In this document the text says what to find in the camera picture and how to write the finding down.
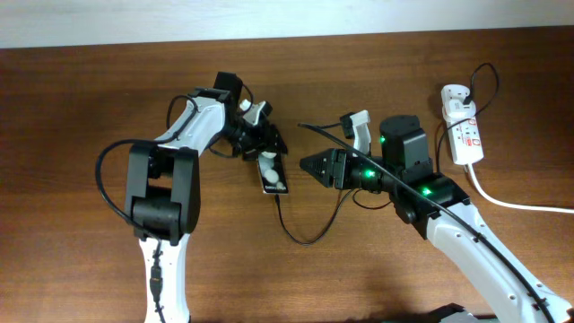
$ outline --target robotic arm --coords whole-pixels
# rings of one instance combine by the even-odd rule
[[[205,149],[220,138],[226,139],[233,156],[266,161],[264,187],[273,188],[274,193],[288,191],[281,159],[287,147],[267,119],[272,107],[265,101],[244,101],[243,111],[238,112],[243,86],[235,74],[219,72],[213,88],[196,88],[185,96],[184,112],[165,134],[155,141],[122,143],[133,146],[129,153],[125,212],[114,210],[134,225],[135,236],[140,240],[147,278],[146,323],[190,320],[185,293],[186,248],[199,217],[198,159]],[[96,180],[107,202],[100,166],[103,156],[117,145],[104,150],[96,165]],[[172,177],[171,188],[150,183],[149,179],[162,176]]]
[[[416,116],[388,118],[380,124],[380,134],[383,157],[371,160],[414,188],[417,195],[366,162],[366,154],[353,155],[352,149],[329,149],[302,159],[300,166],[327,188],[388,192],[396,214],[460,268],[501,322],[564,322],[571,318],[567,312],[571,305],[500,242],[468,195],[452,179],[433,172],[426,135]],[[421,196],[444,206],[462,222]]]

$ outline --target wood grain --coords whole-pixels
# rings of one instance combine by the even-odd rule
[[[302,239],[322,228],[337,192],[299,169],[300,158],[333,145],[298,122],[327,124],[367,109],[374,135],[383,118],[415,114],[433,143],[439,89],[467,83],[483,61],[501,79],[498,99],[479,120],[484,189],[505,201],[572,207],[573,35],[564,27],[2,50],[0,321],[143,321],[141,251],[101,200],[95,159],[112,141],[160,134],[170,98],[210,86],[221,70],[238,73],[274,106],[271,119],[290,149],[284,215]],[[481,74],[478,102],[492,86]],[[126,149],[113,152],[104,166],[120,204],[126,157]],[[442,161],[500,239],[574,301],[574,218],[492,205],[447,149]],[[371,212],[347,203],[328,236],[302,248],[281,231],[255,164],[210,154],[200,162],[202,213],[186,286],[196,321],[384,319],[450,302],[491,312],[392,207]]]

